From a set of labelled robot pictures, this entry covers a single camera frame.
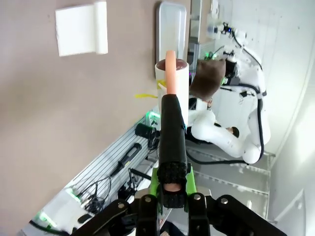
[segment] yellow tape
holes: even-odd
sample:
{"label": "yellow tape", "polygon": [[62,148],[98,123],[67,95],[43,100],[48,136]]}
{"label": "yellow tape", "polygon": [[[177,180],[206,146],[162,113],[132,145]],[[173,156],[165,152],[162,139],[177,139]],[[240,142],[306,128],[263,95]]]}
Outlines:
{"label": "yellow tape", "polygon": [[157,97],[157,96],[155,96],[155,95],[152,95],[152,94],[146,94],[146,93],[136,94],[136,95],[135,95],[135,98],[144,98],[144,97],[158,98],[158,97]]}
{"label": "yellow tape", "polygon": [[166,81],[165,80],[157,80],[157,89],[161,89],[161,87],[158,84],[161,84],[164,87],[166,87]]}

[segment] white paper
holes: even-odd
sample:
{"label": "white paper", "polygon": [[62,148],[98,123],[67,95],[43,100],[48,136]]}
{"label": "white paper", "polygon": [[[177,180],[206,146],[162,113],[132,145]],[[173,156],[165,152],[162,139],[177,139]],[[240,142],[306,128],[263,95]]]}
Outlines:
{"label": "white paper", "polygon": [[108,53],[107,43],[107,4],[105,1],[94,3],[94,20],[95,20],[95,45],[97,54]]}
{"label": "white paper", "polygon": [[105,1],[56,10],[59,56],[108,53]]}

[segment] gray wall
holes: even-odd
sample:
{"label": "gray wall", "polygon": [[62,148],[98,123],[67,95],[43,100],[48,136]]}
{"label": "gray wall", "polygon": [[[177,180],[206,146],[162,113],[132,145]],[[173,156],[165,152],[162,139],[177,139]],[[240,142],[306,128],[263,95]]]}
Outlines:
{"label": "gray wall", "polygon": [[[315,235],[314,133],[315,66],[293,129],[271,171],[269,219],[278,220],[288,235]],[[293,233],[297,227],[299,233]]]}

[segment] black wire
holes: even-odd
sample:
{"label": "black wire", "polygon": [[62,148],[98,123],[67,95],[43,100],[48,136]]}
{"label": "black wire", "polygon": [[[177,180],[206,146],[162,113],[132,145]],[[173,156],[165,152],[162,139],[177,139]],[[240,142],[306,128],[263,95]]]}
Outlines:
{"label": "black wire", "polygon": [[151,141],[151,142],[152,142],[151,147],[148,145],[148,149],[149,149],[149,150],[155,151],[154,142],[155,142],[156,139],[157,139],[157,138],[154,136],[153,139],[152,139],[152,141]]}
{"label": "black wire", "polygon": [[105,197],[105,200],[108,198],[111,189],[112,189],[112,178],[109,178],[109,187],[108,187],[108,191],[107,191],[107,195]]}
{"label": "black wire", "polygon": [[[240,48],[243,48],[243,46],[237,41],[237,39],[236,39],[236,37],[235,37],[235,33],[234,33],[233,31],[232,31],[232,37],[233,37],[233,39],[235,40],[235,42],[238,44],[238,46],[239,46]],[[250,55],[251,58],[253,58],[253,59],[256,61],[256,63],[259,65],[260,69],[262,70],[262,66],[261,66],[261,64],[259,63],[259,61],[258,61],[251,53],[249,53],[249,51],[247,51],[245,48],[243,48],[243,50],[244,50],[248,55]]]}
{"label": "black wire", "polygon": [[194,110],[196,108],[196,105],[197,105],[197,98],[194,98],[196,99],[196,101],[191,105],[191,106],[188,106],[188,110]]}
{"label": "black wire", "polygon": [[262,99],[258,99],[257,117],[258,117],[259,139],[260,139],[260,146],[261,146],[260,156],[258,160],[262,158],[265,152],[265,144],[264,144],[264,137],[262,134],[262,124],[261,124],[261,110],[262,110]]}
{"label": "black wire", "polygon": [[[98,182],[104,181],[106,179],[109,179],[109,187],[108,187],[108,191],[107,191],[107,195],[105,198],[101,198],[97,196],[97,190],[98,190]],[[112,179],[111,177],[105,177],[102,178],[100,180],[97,180],[95,182],[93,182],[92,184],[90,184],[88,187],[86,187],[83,191],[81,191],[77,197],[81,197],[83,196],[83,194],[89,189],[91,188],[93,185],[95,185],[95,191],[92,195],[90,195],[87,198],[87,201],[89,201],[85,206],[84,209],[90,213],[93,214],[98,214],[103,210],[104,204],[106,199],[109,197],[110,191],[111,191],[111,187],[112,187]]]}
{"label": "black wire", "polygon": [[249,88],[249,89],[254,90],[256,94],[260,94],[260,90],[257,87],[255,87],[254,85],[240,83],[238,85],[228,85],[228,86],[230,86],[230,87],[245,87],[245,88]]}
{"label": "black wire", "polygon": [[218,165],[218,164],[247,164],[245,161],[240,161],[240,160],[226,160],[226,161],[199,161],[195,158],[193,158],[189,152],[186,149],[186,155],[190,160],[193,162],[200,164],[200,165]]}
{"label": "black wire", "polygon": [[218,51],[220,51],[222,48],[224,48],[224,45],[219,47],[214,53],[212,53],[212,57],[211,58],[213,58],[213,55],[216,54]]}
{"label": "black wire", "polygon": [[148,152],[148,155],[152,154],[152,153],[155,152],[155,151],[156,151],[156,149],[149,151],[149,152]]}
{"label": "black wire", "polygon": [[130,185],[129,187],[132,187],[134,190],[136,189],[136,185],[135,183],[133,182],[133,178],[132,178],[132,175],[131,175],[131,170],[130,168],[128,169],[128,172],[129,172],[129,182],[130,182]]}
{"label": "black wire", "polygon": [[233,90],[232,90],[232,89],[230,89],[230,88],[222,88],[222,87],[220,87],[220,89],[222,89],[222,90],[227,90],[227,91],[230,91],[230,92],[233,92]]}
{"label": "black wire", "polygon": [[[238,87],[246,87],[246,88],[250,88],[253,89],[256,94],[260,94],[260,91],[258,88],[256,88],[253,85],[249,85],[249,84],[238,84],[238,85],[230,85],[230,86],[238,86]],[[264,144],[264,138],[263,138],[263,134],[262,134],[262,123],[261,123],[261,110],[262,110],[262,99],[258,99],[258,104],[257,104],[257,119],[258,119],[258,129],[259,129],[259,139],[260,139],[260,146],[261,146],[261,151],[260,151],[260,155],[259,155],[259,159],[260,160],[262,158],[262,156],[264,155],[264,151],[265,151],[265,144]]]}
{"label": "black wire", "polygon": [[37,224],[35,221],[30,221],[30,224],[33,225],[35,228],[44,231],[46,233],[49,234],[53,234],[53,235],[61,235],[61,236],[69,236],[70,234],[68,234],[66,231],[59,231],[59,230],[52,230],[52,229],[47,229],[46,227],[43,227],[39,224]]}
{"label": "black wire", "polygon": [[78,194],[78,198],[80,198],[86,191],[88,191],[88,189],[89,188],[91,188],[94,184],[96,184],[96,183],[98,183],[98,182],[101,182],[101,181],[104,181],[104,180],[106,180],[106,179],[110,179],[110,177],[109,176],[107,176],[107,177],[105,177],[105,178],[102,178],[102,179],[99,179],[99,180],[97,180],[97,181],[95,181],[95,182],[93,182],[93,183],[91,183],[88,187],[86,187],[84,190],[82,190],[79,194]]}

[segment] white wall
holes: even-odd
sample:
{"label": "white wall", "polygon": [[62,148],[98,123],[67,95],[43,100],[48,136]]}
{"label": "white wall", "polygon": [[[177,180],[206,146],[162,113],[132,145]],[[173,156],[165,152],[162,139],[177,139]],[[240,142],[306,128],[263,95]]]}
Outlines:
{"label": "white wall", "polygon": [[[314,59],[314,0],[220,0],[220,17],[248,33],[248,47],[262,59],[270,101],[272,137],[266,150],[277,153],[294,122],[299,98]],[[218,91],[218,121],[244,126],[250,101]]]}
{"label": "white wall", "polygon": [[269,219],[278,220],[289,236],[315,235],[314,133],[315,67],[296,122],[271,171]]}

